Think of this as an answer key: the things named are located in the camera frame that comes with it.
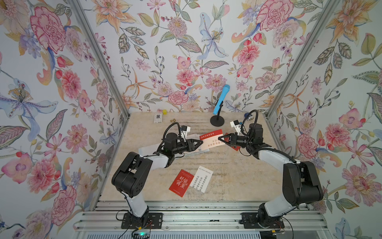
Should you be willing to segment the cream card red top band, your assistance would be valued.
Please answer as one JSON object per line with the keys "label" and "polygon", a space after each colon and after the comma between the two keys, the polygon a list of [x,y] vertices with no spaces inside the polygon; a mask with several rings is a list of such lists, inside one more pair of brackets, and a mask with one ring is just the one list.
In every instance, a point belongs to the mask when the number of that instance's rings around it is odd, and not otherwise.
{"label": "cream card red top band", "polygon": [[224,143],[218,139],[220,136],[223,136],[223,132],[221,129],[201,135],[200,140],[203,141],[201,149],[208,150],[210,148],[224,145]]}

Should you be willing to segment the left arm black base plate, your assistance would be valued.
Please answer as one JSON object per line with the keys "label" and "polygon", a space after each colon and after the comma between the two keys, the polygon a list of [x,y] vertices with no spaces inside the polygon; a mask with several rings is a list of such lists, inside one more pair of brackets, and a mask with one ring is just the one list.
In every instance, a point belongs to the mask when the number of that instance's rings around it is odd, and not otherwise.
{"label": "left arm black base plate", "polygon": [[124,214],[121,228],[122,229],[162,229],[163,213],[148,213],[138,218],[127,212]]}

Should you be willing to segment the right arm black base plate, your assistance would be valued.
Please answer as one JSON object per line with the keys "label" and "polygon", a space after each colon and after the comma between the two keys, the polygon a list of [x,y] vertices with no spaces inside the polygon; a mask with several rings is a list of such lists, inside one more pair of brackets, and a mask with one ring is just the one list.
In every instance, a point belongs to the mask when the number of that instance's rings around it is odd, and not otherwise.
{"label": "right arm black base plate", "polygon": [[239,224],[245,229],[284,229],[285,225],[281,217],[268,217],[266,215],[258,215],[257,212],[241,213]]}

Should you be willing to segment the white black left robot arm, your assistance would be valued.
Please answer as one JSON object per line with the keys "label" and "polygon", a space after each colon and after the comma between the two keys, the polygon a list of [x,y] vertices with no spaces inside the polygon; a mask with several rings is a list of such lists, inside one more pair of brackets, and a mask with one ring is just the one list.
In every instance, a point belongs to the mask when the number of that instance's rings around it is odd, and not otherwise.
{"label": "white black left robot arm", "polygon": [[187,139],[188,127],[178,122],[170,124],[162,141],[152,154],[142,156],[130,152],[114,173],[111,183],[121,193],[129,206],[128,219],[145,226],[149,220],[149,207],[141,193],[149,173],[168,168],[185,152],[194,152],[203,145],[200,139]]}

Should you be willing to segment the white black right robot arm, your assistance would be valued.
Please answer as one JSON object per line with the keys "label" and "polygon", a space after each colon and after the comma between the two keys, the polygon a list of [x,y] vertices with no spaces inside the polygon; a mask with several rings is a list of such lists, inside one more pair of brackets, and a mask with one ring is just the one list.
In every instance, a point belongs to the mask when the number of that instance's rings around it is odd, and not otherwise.
{"label": "white black right robot arm", "polygon": [[218,140],[230,147],[246,149],[250,156],[282,173],[282,194],[261,204],[254,219],[261,228],[270,228],[301,204],[322,200],[324,193],[312,162],[301,162],[263,142],[263,128],[257,123],[258,116],[258,110],[252,110],[240,125],[242,135],[230,133],[220,136]]}

